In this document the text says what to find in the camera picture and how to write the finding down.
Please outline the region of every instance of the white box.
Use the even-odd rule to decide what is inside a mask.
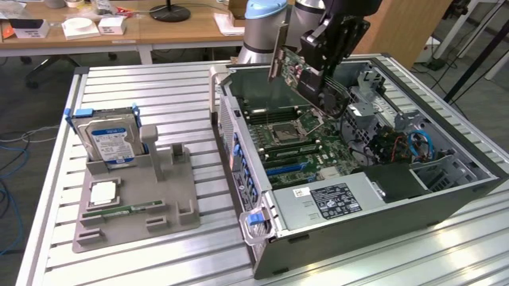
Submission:
[[[438,46],[440,46],[440,41],[436,38],[429,37],[426,45],[424,46],[421,54],[416,60],[416,63],[429,62],[429,60],[432,59],[434,51],[437,51],[437,49],[438,49]]]
[[[99,32],[103,35],[123,35],[126,31],[124,17],[102,18]]]
[[[33,28],[31,29],[20,29],[15,28],[13,26],[13,31],[16,33],[16,37],[20,39],[32,39],[32,38],[45,38],[49,32],[49,24],[48,21],[43,20],[43,22],[33,22],[29,26]]]
[[[71,18],[62,24],[66,40],[76,40],[100,36],[95,23],[86,18]]]

